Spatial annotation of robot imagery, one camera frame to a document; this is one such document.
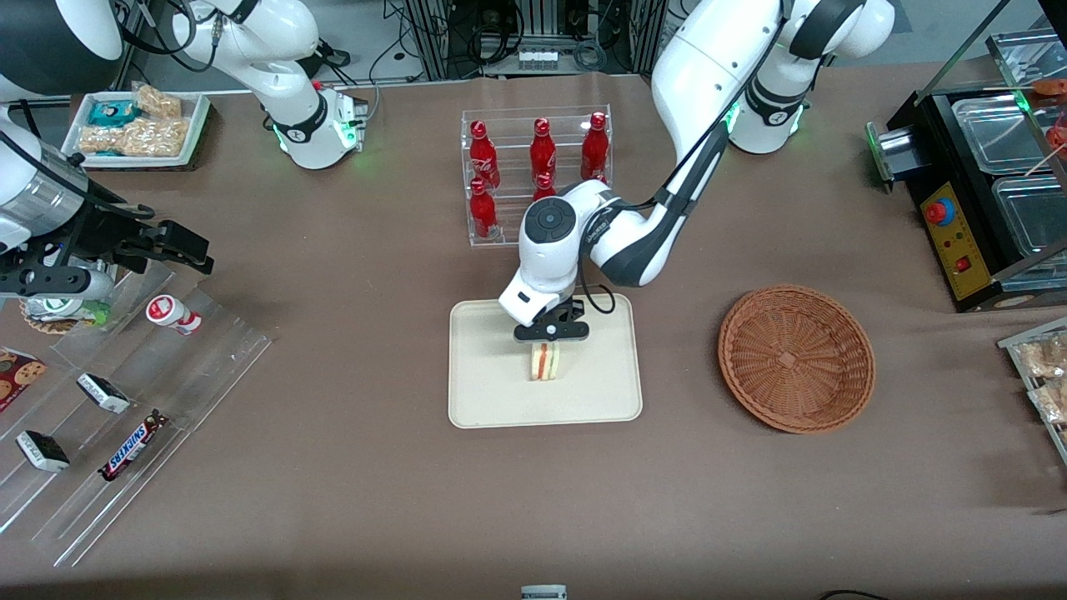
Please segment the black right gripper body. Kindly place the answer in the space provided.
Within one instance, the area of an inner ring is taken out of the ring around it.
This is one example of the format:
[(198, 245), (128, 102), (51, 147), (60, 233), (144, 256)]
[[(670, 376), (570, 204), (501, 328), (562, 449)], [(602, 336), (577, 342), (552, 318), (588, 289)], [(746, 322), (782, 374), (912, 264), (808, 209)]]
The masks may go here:
[(146, 205), (85, 204), (75, 216), (50, 234), (51, 266), (67, 267), (74, 258), (85, 262), (117, 263), (133, 271), (144, 271), (148, 259), (168, 260), (148, 221), (155, 210)]

